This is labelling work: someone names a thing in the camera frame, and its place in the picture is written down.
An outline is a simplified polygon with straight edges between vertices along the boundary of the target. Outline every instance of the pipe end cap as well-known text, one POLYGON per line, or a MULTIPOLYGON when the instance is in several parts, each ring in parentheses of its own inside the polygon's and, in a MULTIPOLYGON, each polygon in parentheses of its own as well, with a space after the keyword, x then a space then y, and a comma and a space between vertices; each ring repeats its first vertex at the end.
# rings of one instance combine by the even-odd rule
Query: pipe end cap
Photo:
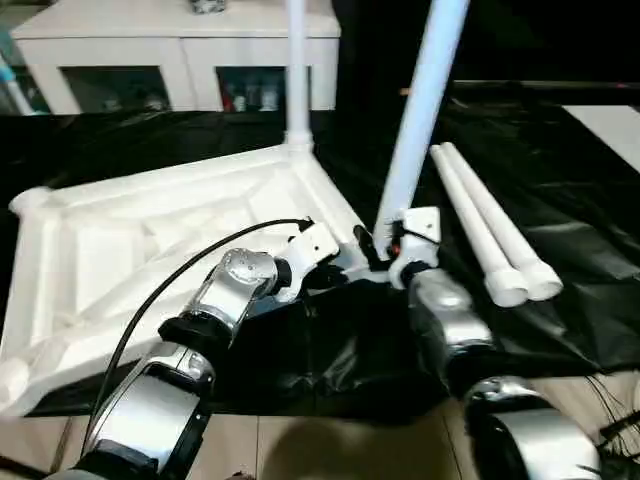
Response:
POLYGON ((527 282, 529 300, 540 302, 555 297, 562 290, 562 280, 545 262, 533 262, 519 269, 527 282))
POLYGON ((499 307, 509 308, 527 301, 527 282, 515 268, 505 268, 487 274, 484 285, 499 307))

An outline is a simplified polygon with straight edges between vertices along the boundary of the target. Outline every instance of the wooden floor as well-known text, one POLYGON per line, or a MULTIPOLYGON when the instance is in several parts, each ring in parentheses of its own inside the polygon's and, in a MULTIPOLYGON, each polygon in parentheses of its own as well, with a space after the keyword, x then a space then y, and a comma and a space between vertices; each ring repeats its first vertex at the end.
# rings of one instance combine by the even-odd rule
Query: wooden floor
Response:
MULTIPOLYGON (((614 415, 634 408, 640 375, 601 377, 617 400, 614 415)), ((593 384, 584 378, 536 381, 552 403, 589 434, 609 423, 593 384)), ((0 453, 41 470, 54 463, 66 419, 19 419, 0 423, 0 453)), ((72 421, 62 467, 77 460, 86 418, 72 421)), ((630 436, 640 451, 640 438, 630 436)), ((457 402, 449 400, 404 427, 374 427, 334 419, 215 416, 190 478, 225 480, 236 472, 258 480, 475 480, 477 478, 457 402)), ((0 480, 15 479, 0 472, 0 480)))

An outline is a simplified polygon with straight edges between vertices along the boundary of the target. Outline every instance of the black cable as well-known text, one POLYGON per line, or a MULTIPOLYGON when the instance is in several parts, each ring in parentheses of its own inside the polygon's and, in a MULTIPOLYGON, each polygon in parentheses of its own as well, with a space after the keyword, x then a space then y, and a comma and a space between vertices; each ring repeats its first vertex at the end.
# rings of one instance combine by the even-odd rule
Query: black cable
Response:
MULTIPOLYGON (((593 377, 593 380, 600 385, 600 387, 605 391, 605 393, 611 400, 613 400, 620 407, 626 410, 627 407, 613 393, 611 393, 609 388, 607 388, 607 386, 604 384, 602 380, 600 380, 597 377, 593 377)), ((626 441, 623 439, 622 432, 627 428, 633 428, 635 430, 636 435, 640 437, 640 426, 638 426, 639 422, 640 422, 640 412, 636 410, 632 410, 631 413, 626 414, 626 416, 622 418, 619 418, 617 420, 614 419, 614 421, 610 425, 607 425, 606 427, 603 427, 600 429, 600 434, 605 439, 607 439, 605 442, 603 442, 603 445, 606 445, 608 442, 618 439, 619 442, 624 443, 625 449, 627 450, 627 454, 628 454, 627 458, 632 458, 633 456, 638 455, 638 453, 631 454, 629 452, 629 448, 626 445, 626 441)), ((633 433, 631 433, 631 435, 637 447, 638 446, 637 439, 636 437, 633 436, 633 433)))
POLYGON ((191 268, 198 261, 200 261, 202 258, 204 258, 207 255, 209 255, 214 250, 217 250, 218 248, 226 245, 227 243, 233 242, 234 240, 237 240, 238 238, 243 237, 244 235, 247 235, 249 233, 255 232, 256 230, 260 230, 260 229, 263 229, 263 228, 271 227, 271 226, 274 226, 274 225, 285 225, 285 224, 298 225, 298 227, 300 228, 300 231, 304 231, 309 226, 313 225, 313 221, 312 220, 299 220, 299 219, 295 219, 295 218, 293 218, 293 219, 292 218, 285 218, 285 219, 280 219, 280 220, 270 220, 268 222, 258 223, 257 225, 253 225, 251 227, 245 228, 244 230, 240 230, 239 232, 236 232, 236 233, 234 233, 232 235, 229 235, 228 237, 223 238, 219 242, 216 242, 213 245, 209 245, 207 248, 205 248, 201 252, 199 252, 199 253, 195 254, 193 257, 191 257, 180 268, 178 268, 175 272, 173 272, 171 275, 169 275, 169 277, 167 277, 167 279, 164 282, 162 282, 158 286, 158 288, 156 288, 151 293, 151 295, 149 295, 147 297, 147 299, 140 306, 140 308, 138 308, 136 313, 133 315, 133 317, 129 321, 129 324, 127 325, 127 328, 125 328, 124 333, 122 334, 122 336, 120 337, 120 340, 118 341, 118 345, 116 346, 115 350, 113 351, 113 355, 111 356, 111 360, 109 361, 109 365, 107 366, 107 369, 105 370, 104 377, 103 377, 102 383, 100 385, 100 390, 98 391, 98 396, 96 397, 96 401, 95 401, 95 403, 93 405, 93 410, 91 411, 91 415, 89 416, 89 423, 87 424, 87 431, 85 432, 85 437, 84 437, 84 443, 83 443, 84 446, 86 446, 87 440, 89 439, 89 432, 91 431, 91 428, 93 427, 93 422, 94 422, 94 420, 96 418, 96 415, 98 414, 98 410, 100 409, 100 406, 102 405, 102 402, 105 399, 105 396, 107 395, 107 391, 109 390, 109 386, 111 384, 111 380, 113 378, 113 374, 114 374, 114 372, 116 370, 116 367, 118 366, 118 363, 120 362, 120 357, 122 357, 122 353, 124 352, 124 349, 125 349, 125 347, 127 345, 127 342, 129 341, 129 338, 131 337, 131 334, 133 333, 133 330, 136 328, 136 325, 138 324, 138 322, 140 321, 142 316, 147 312, 149 307, 153 304, 153 302, 155 302, 157 300, 157 298, 162 294, 162 292, 164 292, 167 289, 167 287, 169 285, 171 285, 180 275, 182 275, 189 268, 191 268))
POLYGON ((640 417, 636 417, 635 421, 634 420, 632 420, 632 421, 628 420, 629 418, 633 417, 634 414, 637 413, 636 410, 632 409, 631 412, 627 413, 627 406, 625 404, 623 404, 613 393, 611 393, 611 390, 609 390, 609 388, 607 388, 607 386, 604 384, 604 382, 602 380, 600 380, 599 378, 597 378, 597 377, 593 377, 593 379, 596 382, 598 382, 598 384, 602 387, 602 389, 605 391, 605 393, 607 394, 607 396, 610 399, 612 399, 615 403, 617 403, 620 407, 622 407, 622 409, 623 409, 622 415, 625 415, 625 417, 623 417, 620 420, 618 420, 618 423, 622 424, 623 421, 627 420, 627 423, 623 427, 623 430, 626 429, 626 428, 633 427, 633 429, 636 432, 637 438, 634 437, 633 434, 631 434, 631 436, 632 436, 632 438, 634 440, 634 443, 635 443, 636 447, 638 447, 637 439, 640 438, 640 425, 638 425, 638 422, 640 422, 640 417))
POLYGON ((408 234, 408 235, 412 235, 412 236, 414 236, 414 237, 420 238, 420 239, 422 239, 422 240, 424 240, 424 241, 426 241, 426 242, 429 242, 431 245, 435 245, 436 247, 437 247, 438 245, 440 245, 440 244, 439 244, 438 242, 436 242, 435 240, 432 240, 432 239, 430 239, 429 237, 427 237, 426 235, 422 235, 421 233, 414 232, 414 231, 412 231, 412 230, 407 230, 406 228, 403 228, 403 229, 402 229, 402 232, 403 232, 404 234, 408 234))
MULTIPOLYGON (((598 387, 593 382, 593 379, 591 377, 585 377, 585 378, 587 379, 587 382, 589 382, 589 385, 591 385, 591 388, 593 389, 593 391, 598 396, 598 399, 600 400, 600 404, 605 409, 605 414, 607 415, 609 422, 615 422, 615 419, 616 419, 615 415, 613 414, 611 407, 609 407, 609 404, 604 398, 604 395, 602 395, 602 392, 600 391, 600 389, 598 389, 598 387)), ((611 440, 613 439, 605 438, 605 440, 597 446, 597 449, 600 450, 605 448, 609 443, 611 443, 611 440)), ((620 446, 620 452, 616 451, 616 445, 614 443, 611 443, 611 448, 614 454, 622 453, 622 446, 620 446)))

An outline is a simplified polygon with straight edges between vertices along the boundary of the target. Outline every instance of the white pvc pipe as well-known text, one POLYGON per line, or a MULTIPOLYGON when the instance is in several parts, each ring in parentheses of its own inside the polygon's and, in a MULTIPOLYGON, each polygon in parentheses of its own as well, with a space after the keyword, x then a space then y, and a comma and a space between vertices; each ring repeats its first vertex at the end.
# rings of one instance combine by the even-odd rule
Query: white pvc pipe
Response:
POLYGON ((289 16, 289 65, 287 66, 287 144, 311 146, 309 87, 305 61, 306 0, 287 0, 289 16))
POLYGON ((434 145, 430 152, 471 248, 485 272, 484 284, 493 303, 500 307, 524 303, 527 300, 524 278, 509 264, 441 147, 434 145))
POLYGON ((22 90, 20 90, 20 85, 18 85, 18 82, 16 81, 16 76, 13 73, 13 70, 4 61, 4 58, 2 58, 2 53, 0 53, 0 80, 4 81, 7 86, 9 95, 11 95, 18 112, 25 116, 35 115, 35 111, 31 108, 31 105, 29 105, 29 102, 22 93, 22 90))
POLYGON ((413 202, 468 3, 469 0, 431 2, 411 82, 411 94, 402 117, 373 232, 376 250, 383 259, 389 258, 387 247, 391 223, 413 202))
POLYGON ((548 264, 531 248, 520 230, 513 224, 500 204, 487 190, 464 157, 452 143, 442 144, 442 150, 482 218, 507 255, 527 282, 531 300, 547 300, 562 290, 562 281, 548 264))

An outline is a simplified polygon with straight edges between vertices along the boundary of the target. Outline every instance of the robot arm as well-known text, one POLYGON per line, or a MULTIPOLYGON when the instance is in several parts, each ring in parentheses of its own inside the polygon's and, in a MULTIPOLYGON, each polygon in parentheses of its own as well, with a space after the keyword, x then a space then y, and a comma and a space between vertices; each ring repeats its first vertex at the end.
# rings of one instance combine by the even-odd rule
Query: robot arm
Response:
POLYGON ((186 478, 211 412, 208 399, 221 364, 251 305, 272 296, 288 302, 319 262, 338 253, 326 226, 314 224, 276 257, 229 250, 90 425, 73 479, 186 478))
POLYGON ((424 270, 410 281, 409 302, 413 319, 430 326, 430 364, 463 403, 480 478, 600 478, 589 437, 529 382, 508 374, 460 285, 442 270, 424 270))

